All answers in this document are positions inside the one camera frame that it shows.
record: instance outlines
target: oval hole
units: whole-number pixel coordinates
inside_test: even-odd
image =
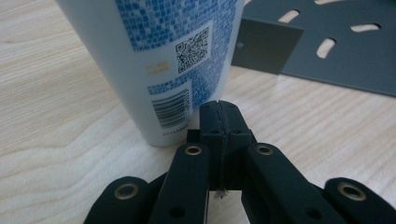
[[[290,21],[294,20],[298,15],[300,15],[300,12],[296,9],[288,11],[285,15],[283,15],[281,18],[279,18],[280,22],[283,23],[289,23]]]
[[[330,4],[330,3],[334,3],[334,2],[342,2],[345,0],[315,0],[315,3],[317,5],[326,5],[326,4]]]
[[[361,33],[361,32],[367,32],[367,31],[375,31],[379,30],[381,26],[376,23],[371,23],[371,24],[360,24],[360,25],[354,25],[350,26],[350,29],[355,32],[355,33]]]
[[[319,58],[321,58],[321,59],[327,58],[327,56],[330,53],[330,50],[332,50],[335,43],[336,43],[335,39],[332,39],[332,38],[324,39],[317,51],[317,55],[319,56]]]

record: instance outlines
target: white cup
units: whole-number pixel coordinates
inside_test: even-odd
[[[244,0],[56,0],[146,141],[172,146],[223,92]]]

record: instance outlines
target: white barcode label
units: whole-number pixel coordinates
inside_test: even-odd
[[[163,129],[173,128],[190,118],[189,90],[152,101],[152,105]]]

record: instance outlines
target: tabletop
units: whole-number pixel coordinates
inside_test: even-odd
[[[50,0],[0,3],[0,223],[82,223],[113,180],[151,181],[177,146],[142,139]],[[355,179],[396,206],[396,99],[232,67],[222,100],[312,183]],[[241,192],[208,223],[248,223]]]

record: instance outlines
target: barcode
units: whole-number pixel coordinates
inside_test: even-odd
[[[184,90],[173,96],[152,101],[158,121],[163,129],[172,128],[190,117],[189,91]]]
[[[209,27],[176,45],[177,69],[182,73],[208,56]]]

